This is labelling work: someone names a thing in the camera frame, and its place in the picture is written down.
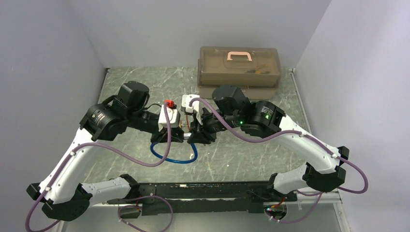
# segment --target white wall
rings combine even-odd
[[[201,46],[274,47],[300,59],[330,0],[70,0],[102,63],[196,66]]]
[[[409,22],[408,0],[333,0],[296,68],[313,132],[369,178],[341,194],[354,232],[410,229]],[[346,180],[363,185],[352,168]]]
[[[25,231],[34,203],[26,187],[57,164],[103,77],[66,0],[1,2],[0,231]],[[49,222],[41,212],[31,224],[38,230]]]

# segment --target gray marble surface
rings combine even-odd
[[[121,84],[130,80],[138,81],[150,89],[148,104],[162,103],[165,99],[181,104],[183,94],[198,93],[196,87],[196,67],[125,67],[109,69],[100,101],[116,94]],[[299,98],[287,69],[282,70],[280,89],[271,102],[282,108],[301,127],[306,129]],[[152,106],[152,112],[159,107]],[[158,158],[149,151],[150,134],[127,129],[117,136],[111,145],[128,155],[149,163]],[[163,154],[165,144],[156,146]],[[159,167],[148,168],[104,150],[85,176],[85,182],[94,183],[121,174],[130,174],[138,182],[204,182],[204,181],[248,181],[268,180],[273,173],[286,172],[304,163],[295,154],[274,141],[250,144],[239,140],[228,131],[217,134],[211,145],[197,145],[198,160],[191,164],[165,162]],[[170,158],[187,160],[191,148],[187,143],[172,143]]]

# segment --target plastic storage box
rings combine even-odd
[[[280,62],[274,48],[201,47],[198,89],[211,98],[221,85],[241,87],[250,99],[270,99],[278,90]]]

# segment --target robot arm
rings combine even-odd
[[[146,110],[149,89],[137,82],[128,82],[121,86],[115,96],[101,104],[92,106],[80,122],[74,140],[58,163],[57,167],[41,183],[31,184],[28,194],[36,200],[47,189],[56,171],[71,156],[66,166],[57,175],[55,182],[41,199],[43,212],[49,217],[71,221],[82,215],[94,204],[112,200],[129,199],[139,196],[139,184],[129,175],[100,183],[80,183],[85,172],[95,162],[100,153],[98,146],[86,146],[72,152],[80,144],[104,143],[113,141],[127,127],[151,133],[151,142],[166,142],[165,113],[154,114]],[[191,103],[198,95],[184,95],[182,111],[193,116],[188,143],[210,144],[216,140],[216,133],[227,130],[214,113],[201,108],[199,101]],[[268,101],[250,102],[237,87],[221,86],[213,93],[213,100],[218,106],[216,112],[232,127],[240,127],[252,136],[266,138],[281,131],[301,131],[301,134],[280,134],[276,141],[284,145],[307,163],[283,174],[273,174],[267,185],[267,192],[283,196],[296,189],[311,187],[318,191],[329,192],[344,183],[345,171],[337,159],[331,158],[323,148],[309,138],[313,135],[298,126],[289,116]],[[167,106],[171,122],[171,141],[183,142],[184,131],[179,126],[180,115],[173,102]],[[348,157],[348,149],[335,148],[323,142],[334,154]]]
[[[108,145],[127,127],[151,133],[152,142],[164,140],[166,128],[159,124],[161,115],[145,109],[149,99],[148,91],[148,87],[141,83],[128,82],[121,86],[117,95],[89,108],[80,122],[80,128],[77,130],[74,140],[58,165],[44,181],[30,184],[27,188],[27,193],[36,200],[47,189],[50,180],[53,177],[56,178],[41,199],[41,202],[44,203],[42,211],[47,217],[71,221],[78,218],[94,204],[139,195],[138,183],[127,174],[100,183],[80,183],[86,171],[95,163],[102,148],[85,146],[75,153],[72,151],[77,146],[86,143],[97,142]],[[173,122],[179,122],[178,111],[171,108],[168,108],[168,111],[169,118]],[[172,128],[173,142],[183,140],[183,131],[181,139],[180,130],[182,129],[179,127]],[[69,156],[71,158],[62,171],[56,174],[56,171]]]
[[[193,102],[191,106],[187,103],[197,97],[197,95],[183,97],[182,111],[194,115],[188,143],[209,144],[215,141],[216,133],[225,131],[226,127],[213,113],[205,108],[200,109],[199,101]],[[307,161],[297,169],[273,174],[269,179],[268,192],[283,196],[305,187],[330,192],[344,183],[346,171],[340,167],[342,162],[331,157],[321,146],[347,159],[349,150],[346,147],[336,148],[318,140],[297,125],[279,107],[269,101],[250,102],[238,87],[221,86],[213,92],[212,99],[219,108],[217,113],[230,127],[240,127],[245,133],[261,138],[277,134],[276,142]],[[198,115],[201,115],[200,122],[195,120]]]

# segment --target wire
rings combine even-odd
[[[140,199],[138,199],[137,202],[135,203],[135,206],[136,206],[138,212],[141,211],[140,207],[138,206],[139,201],[140,201]]]
[[[157,145],[158,143],[152,143],[151,146],[149,147],[149,149],[151,150],[151,153],[162,159],[162,155],[158,154],[155,150],[154,150],[154,146]],[[171,163],[180,163],[180,164],[187,164],[187,163],[192,163],[194,162],[197,158],[198,158],[198,150],[196,149],[195,144],[190,144],[194,153],[194,157],[190,160],[176,160],[176,159],[170,159],[170,158],[166,158],[165,161],[171,162]]]
[[[285,198],[282,197],[282,199],[280,200],[280,202],[279,202],[278,204],[274,204],[273,206],[271,206],[271,208],[278,208],[284,201],[285,201]]]
[[[299,191],[299,190],[296,190],[296,192],[297,192],[297,193],[299,193],[299,194],[302,194],[302,195],[304,195],[304,196],[307,196],[307,197],[317,196],[317,195],[319,195],[319,194],[321,194],[321,193],[322,193],[322,192],[317,192],[317,193],[312,193],[312,194],[309,194],[309,193],[304,193],[304,192],[301,192],[301,191]]]
[[[110,151],[113,151],[119,155],[121,155],[122,157],[125,157],[129,160],[131,160],[132,162],[138,163],[142,166],[146,166],[146,167],[156,167],[161,165],[162,163],[165,162],[166,158],[168,157],[169,154],[169,150],[171,148],[171,122],[169,120],[169,116],[167,114],[167,107],[164,107],[164,112],[165,112],[165,120],[167,122],[167,147],[165,149],[165,154],[162,157],[162,159],[160,161],[158,161],[157,163],[145,163],[142,161],[139,161],[127,154],[125,154],[124,152],[115,149],[111,146],[105,145],[105,144],[100,144],[100,143],[84,143],[81,145],[78,145],[77,147],[75,147],[72,152],[77,153],[77,151],[79,151],[81,148],[86,147],[86,146],[99,146],[99,147],[103,147],[106,148]],[[61,163],[61,165],[57,168],[56,172],[54,173],[54,175],[51,177],[50,181],[48,182],[46,188],[43,190],[43,192],[40,194],[40,196],[36,199],[36,201],[34,202],[33,206],[31,207],[31,209],[29,210],[29,212],[27,213],[26,216],[26,221],[25,221],[25,227],[26,227],[26,231],[27,232],[44,232],[47,231],[49,229],[51,229],[53,226],[57,225],[57,223],[59,223],[59,220],[56,220],[55,222],[53,222],[51,225],[49,225],[48,227],[42,229],[42,230],[38,230],[38,231],[33,231],[30,228],[30,219],[31,219],[31,215],[33,214],[35,208],[37,207],[37,205],[40,203],[40,200],[44,198],[44,196],[48,193],[49,188],[51,188],[51,186],[54,184],[54,182],[56,181],[57,177],[60,175],[60,173],[62,172],[62,170],[65,168],[65,166],[67,165],[68,161],[71,159],[71,157],[73,157],[72,155],[67,155],[67,157],[63,160],[63,162]]]
[[[270,201],[270,200],[271,200],[271,198],[261,197],[261,196],[259,196],[258,194],[256,194],[255,192],[252,192],[252,191],[250,191],[250,190],[246,191],[246,193],[249,194],[249,195],[253,195],[253,196],[255,196],[255,197],[257,197],[257,198],[259,198],[259,199],[261,199],[261,200],[264,200],[264,201]]]
[[[185,118],[187,119],[187,127],[188,127],[188,131],[190,131],[190,121],[188,120],[188,115],[185,115]]]
[[[145,109],[146,109],[145,107],[146,107],[146,105],[148,104],[148,101],[149,101],[149,93],[146,94],[145,101],[144,101],[144,104],[143,104],[143,106],[141,107],[141,109],[136,110],[136,111],[131,111],[131,112],[134,113],[134,114],[137,114],[137,113],[139,113],[139,112],[145,110]]]
[[[195,102],[195,101],[200,101],[200,102],[202,102],[204,105],[206,105],[206,106],[209,108],[209,110],[214,114],[214,116],[221,122],[221,124],[222,124],[228,131],[230,131],[232,134],[234,134],[237,138],[242,139],[242,140],[244,140],[244,141],[246,141],[246,142],[249,142],[249,143],[262,143],[262,142],[271,140],[271,139],[273,139],[273,138],[276,138],[276,137],[281,136],[281,135],[284,135],[284,134],[297,134],[297,135],[299,135],[299,136],[302,135],[302,132],[301,132],[301,131],[297,131],[297,130],[295,130],[295,131],[294,131],[294,130],[284,130],[284,131],[280,131],[280,132],[277,132],[277,133],[275,133],[275,134],[272,134],[272,135],[270,135],[270,136],[268,136],[268,137],[265,137],[265,138],[261,138],[261,139],[250,139],[250,138],[248,138],[248,137],[245,137],[245,136],[239,134],[239,133],[236,132],[234,129],[232,129],[232,127],[230,127],[229,124],[225,122],[225,120],[218,114],[218,112],[214,109],[214,107],[212,107],[212,105],[209,104],[208,101],[206,101],[205,99],[202,99],[202,98],[193,98],[193,99],[190,101],[190,106],[192,106],[192,103]],[[329,155],[333,155],[333,154],[334,154],[329,148],[327,148],[324,144],[322,144],[322,143],[321,143],[318,139],[316,139],[315,137],[310,136],[310,135],[308,135],[308,134],[305,134],[304,137],[306,137],[306,138],[310,139],[311,141],[313,141],[314,143],[316,143],[316,144],[317,144],[318,146],[320,146],[323,150],[325,150]],[[354,165],[352,162],[350,162],[350,161],[348,161],[348,160],[346,160],[346,159],[344,159],[344,158],[342,158],[342,157],[340,157],[340,156],[337,156],[336,159],[339,159],[340,161],[347,163],[347,164],[350,165],[352,168],[354,168],[356,171],[358,171],[359,174],[362,176],[364,182],[365,182],[365,185],[364,185],[364,187],[363,187],[362,190],[351,190],[351,189],[347,189],[347,188],[343,188],[343,187],[338,187],[338,188],[339,188],[340,190],[347,191],[347,192],[350,192],[350,193],[356,193],[356,194],[361,194],[361,193],[366,192],[367,189],[368,189],[368,180],[367,180],[367,177],[366,177],[365,173],[364,173],[359,167],[357,167],[356,165]]]
[[[277,210],[276,208],[267,208],[264,210],[265,214],[271,216],[272,218],[282,220],[286,216],[286,207],[284,207],[284,211],[281,211],[280,209]]]
[[[128,201],[135,201],[135,200],[140,200],[140,199],[145,199],[145,198],[157,198],[157,199],[160,199],[161,201],[165,202],[165,203],[167,204],[167,206],[169,207],[169,209],[170,209],[170,211],[171,211],[171,219],[169,220],[168,225],[167,225],[164,229],[162,229],[160,232],[166,231],[166,230],[171,226],[172,220],[174,219],[174,211],[172,210],[171,204],[169,204],[169,202],[168,202],[167,200],[165,200],[164,198],[159,197],[159,196],[144,196],[144,197],[138,197],[138,198],[133,198],[133,199],[127,199],[127,200],[128,200]],[[118,214],[117,214],[117,215],[118,215],[119,221],[125,223],[125,224],[128,225],[128,226],[131,226],[132,228],[134,228],[134,229],[136,229],[136,230],[138,230],[138,231],[147,232],[147,231],[144,231],[144,230],[142,230],[142,229],[140,229],[140,228],[138,228],[138,227],[132,225],[131,223],[129,223],[129,222],[127,222],[126,220],[124,220],[124,219],[121,218],[121,214],[120,214],[121,211],[122,211],[123,209],[125,209],[125,208],[131,208],[131,207],[135,207],[135,206],[134,206],[134,205],[126,205],[126,206],[121,207],[121,208],[118,210]]]
[[[107,99],[105,99],[104,101],[102,101],[101,104],[107,105],[108,103],[110,103],[110,102],[115,98],[115,96],[116,96],[116,95],[111,95],[111,96],[109,96]]]
[[[269,218],[269,220],[274,220],[278,223],[284,223],[284,224],[292,224],[292,223],[298,223],[300,221],[303,221],[304,219],[306,219],[307,217],[309,217],[309,215],[313,212],[313,210],[315,210],[316,206],[319,203],[320,198],[322,197],[322,193],[319,194],[317,200],[315,201],[315,203],[313,204],[313,206],[309,209],[309,211],[301,218],[296,219],[296,220],[292,220],[292,221],[282,221],[282,220],[277,220],[275,218],[273,218],[272,216],[270,216],[266,211],[265,214],[266,216]]]
[[[152,103],[151,105],[149,105],[147,108],[145,108],[144,110],[148,110],[149,108],[151,108],[151,106],[153,106],[153,105],[156,105],[156,106],[159,106],[159,107],[161,107],[161,105],[160,104],[157,104],[157,103]]]

